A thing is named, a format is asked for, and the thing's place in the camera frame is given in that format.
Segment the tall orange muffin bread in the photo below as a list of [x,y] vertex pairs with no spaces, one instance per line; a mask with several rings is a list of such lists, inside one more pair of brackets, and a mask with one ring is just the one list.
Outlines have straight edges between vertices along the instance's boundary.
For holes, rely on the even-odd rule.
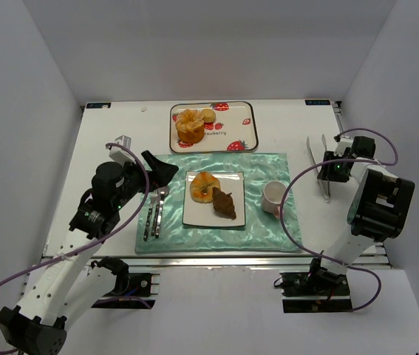
[[199,143],[205,135],[204,116],[196,109],[185,109],[178,113],[175,127],[183,143]]

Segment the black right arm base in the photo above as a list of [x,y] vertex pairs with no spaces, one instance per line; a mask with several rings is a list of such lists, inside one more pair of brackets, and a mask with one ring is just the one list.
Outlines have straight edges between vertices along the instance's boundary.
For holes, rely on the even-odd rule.
[[345,275],[332,283],[308,272],[285,272],[274,280],[273,287],[282,293],[285,314],[351,312],[350,287]]

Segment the steel spoon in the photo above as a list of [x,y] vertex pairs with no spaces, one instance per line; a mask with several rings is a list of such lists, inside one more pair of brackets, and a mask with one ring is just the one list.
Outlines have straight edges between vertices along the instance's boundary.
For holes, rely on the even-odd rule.
[[157,199],[157,205],[155,207],[154,213],[154,220],[153,226],[151,230],[151,235],[156,239],[160,236],[160,229],[161,229],[161,221],[163,216],[163,207],[166,197],[168,196],[170,188],[168,186],[164,186],[159,189],[159,197]]

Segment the brown chocolate croissant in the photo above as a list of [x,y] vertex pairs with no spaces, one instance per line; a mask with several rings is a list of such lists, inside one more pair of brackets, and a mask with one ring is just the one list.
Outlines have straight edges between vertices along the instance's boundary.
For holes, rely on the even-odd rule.
[[216,214],[221,217],[236,219],[234,200],[231,193],[224,193],[221,189],[214,187],[212,189],[213,208]]

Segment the glazed ring bread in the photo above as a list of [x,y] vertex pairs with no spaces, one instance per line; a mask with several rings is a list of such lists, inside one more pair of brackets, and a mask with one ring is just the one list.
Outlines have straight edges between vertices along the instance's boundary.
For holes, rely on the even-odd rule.
[[190,183],[191,198],[197,203],[212,203],[213,188],[220,189],[220,181],[210,172],[200,172]]

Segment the green satin placemat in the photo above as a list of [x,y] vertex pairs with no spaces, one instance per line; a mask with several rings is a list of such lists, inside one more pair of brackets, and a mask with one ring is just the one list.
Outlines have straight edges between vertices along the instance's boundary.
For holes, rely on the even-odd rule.
[[[140,213],[136,254],[162,254],[177,252],[218,251],[297,251],[302,233],[292,195],[283,208],[285,221],[261,207],[262,190],[270,181],[290,182],[288,160],[285,153],[216,153],[160,155],[165,163],[179,167],[169,184],[165,199],[160,236],[143,240],[147,208]],[[184,189],[187,171],[193,172],[242,172],[245,182],[245,226],[229,228],[200,228],[183,224]]]

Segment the strawberry print tray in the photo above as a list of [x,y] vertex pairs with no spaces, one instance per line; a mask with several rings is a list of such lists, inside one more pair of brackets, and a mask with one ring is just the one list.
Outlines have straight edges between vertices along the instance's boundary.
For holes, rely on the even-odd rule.
[[[205,123],[205,136],[198,143],[184,142],[178,136],[178,115],[188,110],[214,118]],[[171,108],[170,123],[169,147],[173,153],[253,152],[259,145],[253,107],[246,101],[177,104]]]

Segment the pink ceramic mug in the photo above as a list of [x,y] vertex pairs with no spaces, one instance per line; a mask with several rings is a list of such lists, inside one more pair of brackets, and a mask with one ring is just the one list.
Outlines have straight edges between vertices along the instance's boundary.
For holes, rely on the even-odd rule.
[[280,218],[280,208],[286,188],[286,185],[280,181],[266,183],[262,190],[262,210],[272,214],[276,218]]

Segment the aluminium table edge rail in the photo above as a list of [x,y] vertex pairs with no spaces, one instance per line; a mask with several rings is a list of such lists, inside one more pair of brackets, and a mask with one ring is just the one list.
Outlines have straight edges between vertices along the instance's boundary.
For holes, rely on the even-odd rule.
[[224,267],[309,267],[312,255],[306,254],[283,254],[275,256],[224,256],[224,257],[121,257],[115,258],[125,262],[133,269],[158,269],[166,268],[224,268]]

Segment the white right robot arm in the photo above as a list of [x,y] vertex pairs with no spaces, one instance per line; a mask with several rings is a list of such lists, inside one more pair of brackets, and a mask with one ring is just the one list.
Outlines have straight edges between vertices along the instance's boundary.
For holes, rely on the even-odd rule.
[[347,230],[310,265],[310,275],[337,282],[366,249],[402,232],[415,190],[415,183],[398,177],[374,159],[375,140],[365,136],[335,137],[337,147],[324,152],[332,161],[317,179],[346,183],[353,178],[358,190],[347,212]]

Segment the small round bun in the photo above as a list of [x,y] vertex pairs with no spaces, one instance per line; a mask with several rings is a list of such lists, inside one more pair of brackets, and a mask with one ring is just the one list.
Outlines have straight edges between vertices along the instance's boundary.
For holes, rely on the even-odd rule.
[[216,120],[216,113],[212,109],[202,109],[201,115],[205,123],[213,123]]

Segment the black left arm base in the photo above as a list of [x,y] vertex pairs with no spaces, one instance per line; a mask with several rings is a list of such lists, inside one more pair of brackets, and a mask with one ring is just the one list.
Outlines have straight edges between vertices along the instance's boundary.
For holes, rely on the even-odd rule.
[[159,270],[129,266],[123,281],[96,301],[92,308],[150,310],[159,290]]

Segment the steel fork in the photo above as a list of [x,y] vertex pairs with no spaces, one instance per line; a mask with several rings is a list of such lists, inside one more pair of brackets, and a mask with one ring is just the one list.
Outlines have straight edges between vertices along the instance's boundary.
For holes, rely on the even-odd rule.
[[146,224],[145,224],[144,233],[143,233],[143,240],[144,241],[148,240],[149,230],[150,230],[150,222],[151,222],[151,218],[152,218],[152,215],[153,215],[153,208],[154,208],[154,204],[155,204],[155,201],[157,199],[157,196],[158,196],[157,190],[155,190],[151,193],[149,208],[148,208],[147,215],[146,215]]

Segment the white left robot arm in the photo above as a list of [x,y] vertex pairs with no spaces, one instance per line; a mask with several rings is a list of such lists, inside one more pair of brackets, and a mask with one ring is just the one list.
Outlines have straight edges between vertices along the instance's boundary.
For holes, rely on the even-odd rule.
[[149,165],[125,155],[100,164],[91,187],[81,196],[69,231],[56,256],[38,282],[14,308],[0,310],[0,330],[5,340],[26,354],[58,354],[72,324],[101,297],[119,292],[129,281],[129,267],[115,257],[92,264],[86,279],[75,282],[106,235],[120,221],[120,210],[138,193],[167,186],[178,167],[142,154]]

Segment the steel serving tongs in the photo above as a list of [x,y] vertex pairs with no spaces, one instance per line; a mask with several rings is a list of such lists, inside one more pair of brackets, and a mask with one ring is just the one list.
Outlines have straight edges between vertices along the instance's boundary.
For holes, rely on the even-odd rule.
[[[311,149],[311,145],[310,145],[310,137],[307,137],[306,139],[306,147],[307,147],[308,157],[310,159],[311,164],[316,165],[315,157]],[[321,191],[322,197],[324,199],[324,202],[329,203],[331,199],[330,182],[328,180],[318,179],[318,174],[320,172],[320,169],[318,167],[316,167],[313,170],[313,172],[314,172],[318,187]]]

